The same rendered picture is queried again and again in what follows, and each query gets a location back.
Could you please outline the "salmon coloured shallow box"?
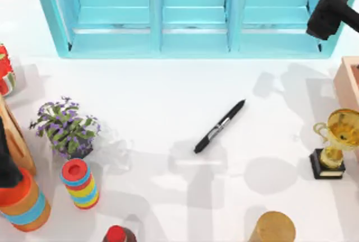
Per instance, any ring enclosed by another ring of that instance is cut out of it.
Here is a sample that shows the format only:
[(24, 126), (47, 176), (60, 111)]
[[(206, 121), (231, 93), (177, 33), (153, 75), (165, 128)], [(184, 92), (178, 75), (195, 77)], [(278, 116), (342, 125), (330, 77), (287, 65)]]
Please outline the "salmon coloured shallow box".
[(359, 111), (359, 56), (342, 57), (333, 83), (340, 106)]

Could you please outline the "gold trophy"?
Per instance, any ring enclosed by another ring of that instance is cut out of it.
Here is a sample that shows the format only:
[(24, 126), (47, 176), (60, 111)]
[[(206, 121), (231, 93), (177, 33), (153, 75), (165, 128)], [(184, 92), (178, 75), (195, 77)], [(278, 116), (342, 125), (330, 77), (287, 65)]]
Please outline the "gold trophy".
[(313, 131), (325, 144), (309, 155), (314, 178), (341, 179), (346, 170), (344, 153), (359, 148), (359, 111), (335, 110), (327, 122), (316, 123)]

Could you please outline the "light blue rack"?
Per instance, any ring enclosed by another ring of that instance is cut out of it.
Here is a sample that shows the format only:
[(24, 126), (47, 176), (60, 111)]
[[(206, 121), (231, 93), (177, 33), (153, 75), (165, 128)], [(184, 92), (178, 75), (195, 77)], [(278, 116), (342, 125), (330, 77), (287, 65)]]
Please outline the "light blue rack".
[(40, 0), (62, 58), (327, 58), (319, 0)]

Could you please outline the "black marker pen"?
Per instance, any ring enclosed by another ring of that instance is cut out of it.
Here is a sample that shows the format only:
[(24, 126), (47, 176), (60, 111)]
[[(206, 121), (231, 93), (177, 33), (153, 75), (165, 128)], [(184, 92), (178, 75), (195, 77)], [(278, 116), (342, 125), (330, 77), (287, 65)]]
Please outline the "black marker pen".
[(210, 142), (218, 135), (226, 125), (235, 117), (235, 115), (243, 108), (246, 100), (239, 101), (194, 147), (194, 153), (202, 152)]

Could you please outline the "wooden cylinder cup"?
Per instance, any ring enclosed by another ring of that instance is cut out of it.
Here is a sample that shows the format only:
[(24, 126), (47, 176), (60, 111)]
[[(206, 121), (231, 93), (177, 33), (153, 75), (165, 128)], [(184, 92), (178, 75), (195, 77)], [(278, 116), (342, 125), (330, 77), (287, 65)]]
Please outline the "wooden cylinder cup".
[(248, 239), (248, 242), (294, 242), (296, 228), (293, 221), (279, 211), (262, 214)]

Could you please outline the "purple flower potted plant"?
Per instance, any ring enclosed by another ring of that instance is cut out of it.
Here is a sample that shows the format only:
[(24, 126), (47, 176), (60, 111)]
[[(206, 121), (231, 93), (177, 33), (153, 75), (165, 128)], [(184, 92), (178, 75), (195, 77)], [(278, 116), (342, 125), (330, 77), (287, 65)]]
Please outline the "purple flower potted plant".
[(70, 97), (44, 103), (37, 119), (30, 122), (38, 137), (47, 137), (54, 153), (70, 160), (83, 159), (93, 151), (93, 141), (101, 131), (97, 117), (79, 114), (80, 104)]

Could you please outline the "red capped brown bottle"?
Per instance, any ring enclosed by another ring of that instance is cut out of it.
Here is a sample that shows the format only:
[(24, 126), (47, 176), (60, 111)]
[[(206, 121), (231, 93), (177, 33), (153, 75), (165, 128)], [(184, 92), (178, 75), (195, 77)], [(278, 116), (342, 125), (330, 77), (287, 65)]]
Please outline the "red capped brown bottle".
[(137, 238), (130, 229), (113, 225), (107, 230), (102, 242), (137, 242)]

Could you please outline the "red and white can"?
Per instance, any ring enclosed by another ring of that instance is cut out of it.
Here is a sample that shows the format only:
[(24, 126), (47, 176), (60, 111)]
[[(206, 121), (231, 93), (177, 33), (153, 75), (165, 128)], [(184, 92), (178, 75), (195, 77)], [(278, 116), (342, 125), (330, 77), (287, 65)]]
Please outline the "red and white can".
[(0, 94), (9, 95), (15, 88), (16, 75), (13, 70), (9, 53), (3, 43), (0, 43)]

